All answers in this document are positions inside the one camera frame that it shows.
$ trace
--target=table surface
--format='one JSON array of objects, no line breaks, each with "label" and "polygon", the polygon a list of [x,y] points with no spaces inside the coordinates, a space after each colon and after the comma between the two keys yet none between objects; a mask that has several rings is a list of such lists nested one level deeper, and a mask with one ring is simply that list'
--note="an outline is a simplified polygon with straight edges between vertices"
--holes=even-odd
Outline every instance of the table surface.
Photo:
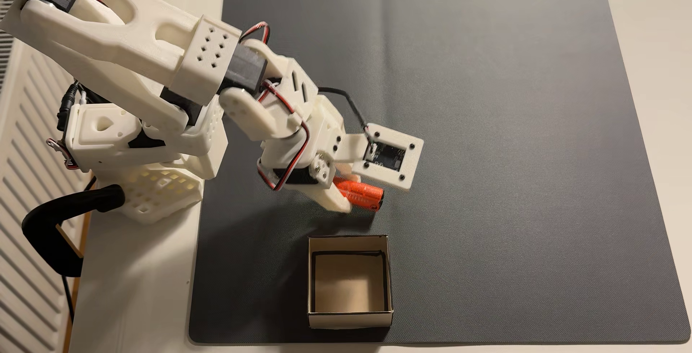
[{"label": "table surface", "polygon": [[[166,0],[220,18],[223,0]],[[683,296],[692,295],[692,0],[609,0]],[[155,225],[95,214],[86,243],[72,353],[404,352],[370,344],[200,346],[187,338],[197,204]],[[682,345],[429,346],[436,352],[689,352]]]}]

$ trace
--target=orange object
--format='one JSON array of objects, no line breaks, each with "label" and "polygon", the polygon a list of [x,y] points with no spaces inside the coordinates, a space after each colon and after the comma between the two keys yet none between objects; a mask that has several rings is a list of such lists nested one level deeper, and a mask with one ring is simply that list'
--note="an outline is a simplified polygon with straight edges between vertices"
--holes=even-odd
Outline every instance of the orange object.
[{"label": "orange object", "polygon": [[356,206],[367,208],[370,211],[377,211],[382,206],[382,195],[384,194],[382,188],[336,176],[334,176],[333,182],[341,191],[341,195]]}]

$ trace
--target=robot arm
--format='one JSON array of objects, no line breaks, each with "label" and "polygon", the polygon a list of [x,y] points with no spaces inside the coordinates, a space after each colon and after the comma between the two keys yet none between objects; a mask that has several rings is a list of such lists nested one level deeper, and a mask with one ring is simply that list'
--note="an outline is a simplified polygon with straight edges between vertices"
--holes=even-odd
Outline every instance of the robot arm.
[{"label": "robot arm", "polygon": [[[296,60],[267,47],[268,28],[263,40],[246,39],[247,32],[161,0],[15,0],[0,27],[111,102],[74,104],[56,149],[102,185],[140,185],[124,187],[127,203],[159,194],[160,178],[171,180],[176,169],[187,179],[213,178],[227,145],[224,112],[262,141],[257,171],[271,189],[297,189],[349,212],[337,169],[351,180],[411,186],[423,141],[373,124],[346,134],[341,114]],[[139,174],[156,183],[128,180]],[[201,198],[197,189],[186,203]],[[139,213],[143,203],[134,204]],[[130,216],[151,222],[161,214]]]}]

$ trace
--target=open box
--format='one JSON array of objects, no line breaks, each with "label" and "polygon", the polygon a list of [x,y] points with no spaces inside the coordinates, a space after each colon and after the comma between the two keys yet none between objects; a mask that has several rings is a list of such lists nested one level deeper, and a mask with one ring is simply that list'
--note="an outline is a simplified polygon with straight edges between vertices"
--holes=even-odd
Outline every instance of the open box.
[{"label": "open box", "polygon": [[307,305],[312,328],[390,326],[387,236],[309,237]]}]

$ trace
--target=black cutting mat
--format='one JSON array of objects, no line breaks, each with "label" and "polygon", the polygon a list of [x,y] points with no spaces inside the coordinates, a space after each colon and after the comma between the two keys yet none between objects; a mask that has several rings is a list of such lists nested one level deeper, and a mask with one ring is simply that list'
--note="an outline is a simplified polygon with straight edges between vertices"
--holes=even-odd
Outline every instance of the black cutting mat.
[{"label": "black cutting mat", "polygon": [[[224,0],[369,121],[425,140],[376,215],[272,193],[228,120],[198,343],[663,343],[690,327],[608,0]],[[334,98],[347,130],[358,123]],[[310,330],[309,234],[390,235],[394,322]]]}]

